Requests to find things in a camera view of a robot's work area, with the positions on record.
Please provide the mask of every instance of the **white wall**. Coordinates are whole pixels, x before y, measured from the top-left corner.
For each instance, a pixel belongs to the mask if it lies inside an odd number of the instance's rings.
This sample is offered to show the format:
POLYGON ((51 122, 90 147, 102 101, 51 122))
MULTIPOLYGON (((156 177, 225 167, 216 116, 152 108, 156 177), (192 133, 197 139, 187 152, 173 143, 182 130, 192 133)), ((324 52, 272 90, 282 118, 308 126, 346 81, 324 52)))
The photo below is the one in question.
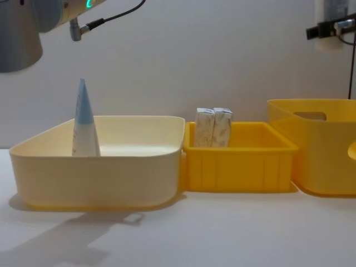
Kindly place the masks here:
MULTIPOLYGON (((107 0, 82 24, 139 0, 107 0)), ((236 120, 266 120, 270 98, 347 97, 350 48, 320 53, 307 41, 312 0, 147 0, 137 12, 70 40, 42 35, 33 67, 0 75, 0 147, 75 112, 79 78, 96 115, 176 115, 223 106, 236 120)))

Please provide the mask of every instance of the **small box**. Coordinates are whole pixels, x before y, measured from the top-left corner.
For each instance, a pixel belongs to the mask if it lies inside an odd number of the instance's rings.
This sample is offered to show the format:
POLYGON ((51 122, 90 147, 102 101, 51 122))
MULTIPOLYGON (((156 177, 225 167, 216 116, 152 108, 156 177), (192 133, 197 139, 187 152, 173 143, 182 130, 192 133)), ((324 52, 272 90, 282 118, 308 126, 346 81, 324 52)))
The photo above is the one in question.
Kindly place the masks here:
POLYGON ((215 112, 209 108, 196 109, 195 147, 210 147, 214 130, 215 112))
POLYGON ((227 108, 214 107, 215 123, 212 134, 212 147, 228 147, 233 113, 227 108))

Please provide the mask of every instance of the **yellow plastic bin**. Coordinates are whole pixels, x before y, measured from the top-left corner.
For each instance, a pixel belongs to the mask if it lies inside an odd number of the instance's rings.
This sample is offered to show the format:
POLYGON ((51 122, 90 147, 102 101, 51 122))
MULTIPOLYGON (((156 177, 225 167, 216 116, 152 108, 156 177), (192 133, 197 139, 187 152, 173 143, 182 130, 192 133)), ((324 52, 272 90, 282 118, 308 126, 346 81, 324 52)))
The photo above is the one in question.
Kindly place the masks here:
POLYGON ((233 122, 229 147, 193 147, 195 123, 185 128, 189 191, 289 192, 298 148, 263 122, 233 122))
POLYGON ((270 122, 300 147, 293 181, 320 196, 356 196, 356 101, 270 100, 270 122))

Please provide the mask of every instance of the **plastic container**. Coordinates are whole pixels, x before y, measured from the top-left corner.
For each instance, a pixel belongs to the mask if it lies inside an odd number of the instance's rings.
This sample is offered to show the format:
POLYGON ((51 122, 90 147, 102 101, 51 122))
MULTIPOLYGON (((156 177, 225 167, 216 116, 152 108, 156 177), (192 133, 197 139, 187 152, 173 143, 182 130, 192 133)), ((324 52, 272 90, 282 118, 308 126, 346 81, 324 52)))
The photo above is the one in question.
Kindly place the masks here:
POLYGON ((101 157, 72 157, 73 120, 10 150, 21 199, 44 209, 153 208, 179 185, 183 118, 97 116, 101 157))
POLYGON ((193 147, 195 123, 185 129, 187 189, 202 192, 289 192, 298 148, 263 122, 233 122, 229 147, 193 147))
POLYGON ((300 147, 293 181, 320 196, 356 196, 356 101, 270 100, 270 122, 300 147))

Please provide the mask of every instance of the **cream storage bin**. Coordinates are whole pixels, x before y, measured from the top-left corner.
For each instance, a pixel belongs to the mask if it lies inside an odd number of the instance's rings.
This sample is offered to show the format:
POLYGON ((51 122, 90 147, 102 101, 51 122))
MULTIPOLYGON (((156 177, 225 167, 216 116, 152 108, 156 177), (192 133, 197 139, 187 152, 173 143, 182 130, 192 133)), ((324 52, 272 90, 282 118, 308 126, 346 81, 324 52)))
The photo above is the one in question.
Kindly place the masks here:
POLYGON ((18 194, 45 209, 150 208, 177 193, 185 121, 96 116, 101 157, 72 157, 74 120, 10 149, 18 194))

